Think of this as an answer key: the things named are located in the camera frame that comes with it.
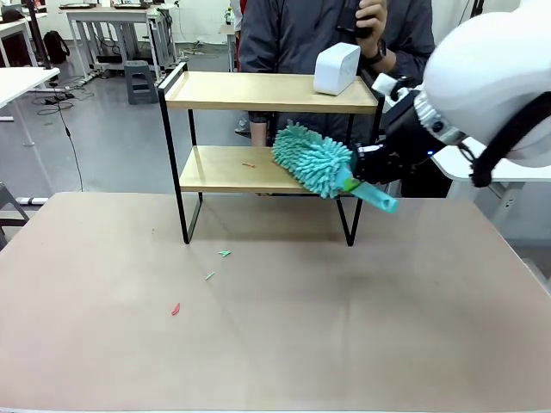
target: black watch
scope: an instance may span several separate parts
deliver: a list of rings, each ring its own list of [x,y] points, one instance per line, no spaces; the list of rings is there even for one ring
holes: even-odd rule
[[[377,51],[377,54],[371,59],[366,58],[365,61],[368,65],[376,65],[380,61],[382,61],[387,56],[387,43],[383,40],[379,40],[379,50]]]

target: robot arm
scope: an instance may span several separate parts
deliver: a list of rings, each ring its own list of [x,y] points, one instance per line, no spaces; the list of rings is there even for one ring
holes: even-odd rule
[[[551,1],[532,0],[512,13],[462,24],[435,50],[417,90],[391,94],[396,81],[381,75],[379,91],[399,99],[387,112],[387,138],[356,148],[355,177],[395,181],[467,136],[487,146],[473,160],[476,187],[491,183],[505,157],[523,166],[550,165],[550,15]]]

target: gray stool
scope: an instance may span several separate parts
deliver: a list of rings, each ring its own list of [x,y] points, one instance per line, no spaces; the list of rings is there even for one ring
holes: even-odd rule
[[[133,77],[139,75],[145,78],[146,83],[133,83]],[[127,80],[128,103],[137,105],[138,98],[142,98],[146,103],[158,102],[157,90],[147,62],[144,60],[128,60],[124,64],[124,77]]]
[[[3,226],[24,226],[28,222],[28,216],[23,211],[23,208],[19,206],[15,198],[9,193],[9,190],[6,186],[0,182],[0,209],[4,208],[6,205],[11,204],[21,214],[22,219],[12,219],[12,218],[0,218],[0,250],[6,246],[8,241],[6,240],[6,235],[3,232]]]

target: black jacket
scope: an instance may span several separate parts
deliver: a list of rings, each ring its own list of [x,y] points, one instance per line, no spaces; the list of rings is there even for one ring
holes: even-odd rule
[[[239,61],[241,70],[253,73],[313,74],[318,55],[339,41],[353,42],[336,30],[343,0],[250,0],[247,3]],[[391,75],[422,80],[424,67],[434,51],[431,0],[388,0],[388,21],[384,39],[396,53]],[[251,120],[265,121],[261,114]],[[288,120],[334,139],[343,139],[347,116],[280,114],[278,126]],[[364,141],[370,119],[357,116],[355,140]]]

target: white box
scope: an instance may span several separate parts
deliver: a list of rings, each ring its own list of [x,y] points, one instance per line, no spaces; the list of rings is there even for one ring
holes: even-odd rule
[[[356,79],[360,47],[338,43],[319,54],[313,77],[316,92],[340,95]]]

